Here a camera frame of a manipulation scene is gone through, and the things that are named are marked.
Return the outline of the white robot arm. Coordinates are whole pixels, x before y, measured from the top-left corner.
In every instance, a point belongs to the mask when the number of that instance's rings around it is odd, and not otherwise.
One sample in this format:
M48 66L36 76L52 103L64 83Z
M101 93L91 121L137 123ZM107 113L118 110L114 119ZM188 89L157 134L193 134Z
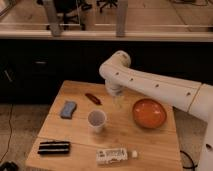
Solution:
M131 57L116 51L100 65L107 92L119 96L124 87L167 103L207 123L197 171L213 171L213 85L130 68Z

